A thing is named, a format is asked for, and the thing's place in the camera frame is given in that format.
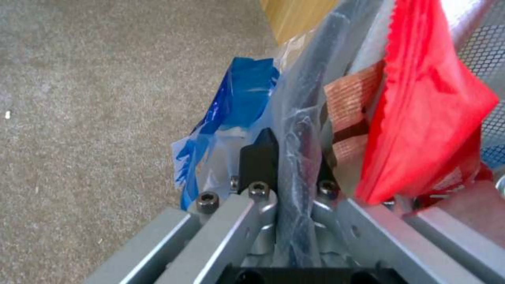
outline mesh panel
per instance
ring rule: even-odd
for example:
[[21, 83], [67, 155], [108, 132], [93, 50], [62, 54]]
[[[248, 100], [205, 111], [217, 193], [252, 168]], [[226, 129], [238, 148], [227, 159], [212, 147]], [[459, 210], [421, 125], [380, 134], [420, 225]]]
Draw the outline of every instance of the mesh panel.
[[501, 101], [482, 124], [482, 160], [491, 168], [505, 164], [505, 0], [491, 7], [459, 53], [461, 60]]

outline blue plastic bag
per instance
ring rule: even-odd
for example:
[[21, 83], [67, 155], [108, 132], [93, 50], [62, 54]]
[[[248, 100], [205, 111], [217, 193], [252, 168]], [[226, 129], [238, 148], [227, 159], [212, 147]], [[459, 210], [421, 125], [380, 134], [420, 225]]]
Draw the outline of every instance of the blue plastic bag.
[[[241, 131], [233, 128], [245, 130], [261, 116], [278, 77], [279, 71], [274, 67], [273, 59], [234, 58], [204, 118], [188, 137], [172, 144], [174, 183], [176, 188], [182, 188], [183, 210], [198, 196], [196, 170], [199, 163], [205, 155], [203, 162], [208, 161], [219, 145], [230, 145], [234, 138], [243, 138]], [[226, 149], [224, 153], [229, 163], [238, 161], [242, 147], [240, 141], [232, 144], [231, 149]], [[234, 168], [225, 166], [221, 165], [221, 168]], [[210, 175], [208, 171], [200, 172]], [[229, 176], [226, 178], [217, 178], [219, 180], [214, 180], [214, 183], [229, 184]]]

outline plastic wrap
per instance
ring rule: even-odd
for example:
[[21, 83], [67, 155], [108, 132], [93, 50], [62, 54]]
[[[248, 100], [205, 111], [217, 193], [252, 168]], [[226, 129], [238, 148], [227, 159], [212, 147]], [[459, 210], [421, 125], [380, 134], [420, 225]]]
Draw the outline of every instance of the plastic wrap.
[[265, 125], [279, 141], [279, 204], [275, 266], [319, 266], [310, 218], [321, 164], [323, 86], [342, 76], [365, 37], [381, 0], [343, 1], [281, 76], [252, 140]]

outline black plastic part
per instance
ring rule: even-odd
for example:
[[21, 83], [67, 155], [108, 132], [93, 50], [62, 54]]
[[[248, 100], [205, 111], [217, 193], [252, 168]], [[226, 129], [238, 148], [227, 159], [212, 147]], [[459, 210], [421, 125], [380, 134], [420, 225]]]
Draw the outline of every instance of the black plastic part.
[[321, 180], [330, 180], [337, 183], [337, 180], [333, 176], [333, 172], [331, 171], [331, 168], [328, 165], [328, 162], [326, 161], [324, 155], [322, 155], [321, 158], [321, 167], [319, 168], [317, 182], [319, 183]]
[[393, 269], [227, 267], [217, 283], [406, 283]]
[[252, 145], [240, 149], [238, 193], [254, 181], [263, 181], [277, 193], [279, 144], [270, 128], [261, 130]]

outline red cloth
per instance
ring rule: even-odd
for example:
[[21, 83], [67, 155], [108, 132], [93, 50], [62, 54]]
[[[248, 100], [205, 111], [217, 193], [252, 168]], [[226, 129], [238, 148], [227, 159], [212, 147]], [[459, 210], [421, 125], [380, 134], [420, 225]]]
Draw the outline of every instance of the red cloth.
[[475, 177], [480, 124], [498, 103], [459, 61], [439, 0], [397, 0], [390, 29], [386, 85], [356, 191], [371, 204], [418, 196], [449, 174], [461, 183]]

